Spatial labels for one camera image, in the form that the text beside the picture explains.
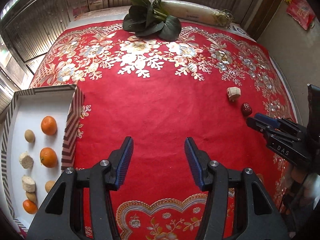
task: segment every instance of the white tray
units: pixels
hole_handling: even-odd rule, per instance
[[[37,206],[47,196],[44,185],[48,180],[56,181],[61,171],[73,166],[75,140],[84,96],[76,85],[40,87],[15,92],[9,106],[1,150],[1,168],[4,193],[13,220],[24,230],[35,215],[28,214],[22,203],[27,199],[21,178],[28,175],[36,182]],[[55,135],[45,135],[40,127],[42,119],[50,115],[55,118],[58,130]],[[28,143],[25,130],[34,132],[36,140]],[[52,148],[58,156],[55,168],[46,168],[40,163],[40,151]],[[32,169],[24,169],[19,155],[28,151],[33,158]]]

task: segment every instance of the metal screw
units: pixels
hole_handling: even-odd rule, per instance
[[[108,160],[102,160],[100,162],[100,166],[107,166],[107,165],[109,165],[109,161]]]
[[[66,168],[66,174],[73,173],[74,169],[72,167]]]
[[[253,170],[250,169],[250,168],[245,168],[244,171],[245,171],[246,174],[252,174],[253,173]]]
[[[212,166],[212,167],[217,167],[219,165],[219,163],[217,161],[210,161],[209,164]]]

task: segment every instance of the mandarin orange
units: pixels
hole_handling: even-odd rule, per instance
[[[54,135],[57,131],[57,122],[52,116],[46,116],[41,122],[41,130],[46,135]]]
[[[26,199],[23,203],[24,210],[29,214],[36,214],[38,211],[38,208],[36,204],[34,204],[31,200]]]
[[[54,150],[45,147],[40,152],[40,161],[47,168],[53,168],[57,165],[58,157]]]

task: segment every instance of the red tablecloth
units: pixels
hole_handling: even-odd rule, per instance
[[[194,239],[206,194],[195,186],[184,154],[191,136],[225,167],[251,167],[279,204],[284,161],[245,124],[240,105],[293,117],[268,52],[226,31],[182,23],[179,40],[139,39],[122,21],[65,31],[45,56],[31,87],[77,82],[85,94],[75,167],[89,168],[118,149],[134,153],[124,185],[112,193],[122,239]],[[230,102],[228,87],[240,87]],[[230,235],[233,190],[226,235]],[[85,202],[87,235],[89,202]]]

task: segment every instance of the label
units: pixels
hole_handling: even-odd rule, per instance
[[[199,15],[186,15],[186,18],[197,20],[197,19],[199,19]]]

